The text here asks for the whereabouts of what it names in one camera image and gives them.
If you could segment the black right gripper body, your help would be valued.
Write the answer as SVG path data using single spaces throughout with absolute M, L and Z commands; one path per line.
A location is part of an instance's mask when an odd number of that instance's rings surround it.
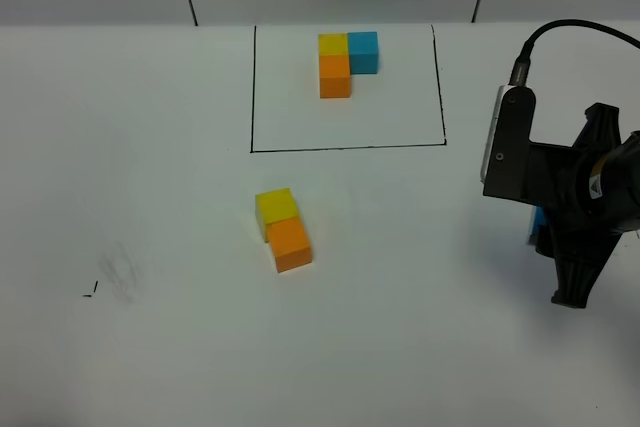
M 544 210 L 557 250 L 610 249 L 639 227 L 639 134 L 623 140 L 619 110 L 596 103 L 570 146 L 531 140 L 524 193 Z

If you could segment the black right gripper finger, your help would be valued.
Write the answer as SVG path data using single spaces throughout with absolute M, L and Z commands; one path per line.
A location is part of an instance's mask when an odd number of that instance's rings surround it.
M 555 252 L 557 289 L 551 302 L 568 308 L 586 308 L 589 295 L 613 250 L 591 246 L 586 250 Z
M 548 221 L 547 221 L 547 225 L 541 228 L 539 237 L 537 239 L 537 243 L 533 247 L 535 248 L 535 251 L 542 256 L 554 255 L 553 242 L 551 239 L 551 232 L 548 225 Z

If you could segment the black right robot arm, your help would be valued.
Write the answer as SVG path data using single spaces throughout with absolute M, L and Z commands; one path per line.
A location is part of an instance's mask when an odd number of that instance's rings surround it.
M 483 193 L 543 211 L 536 249 L 555 261 L 551 300 L 583 309 L 621 236 L 639 227 L 639 134 L 621 140 L 618 108 L 594 104 L 572 145 L 533 142 L 534 112 L 531 99 L 503 103 Z

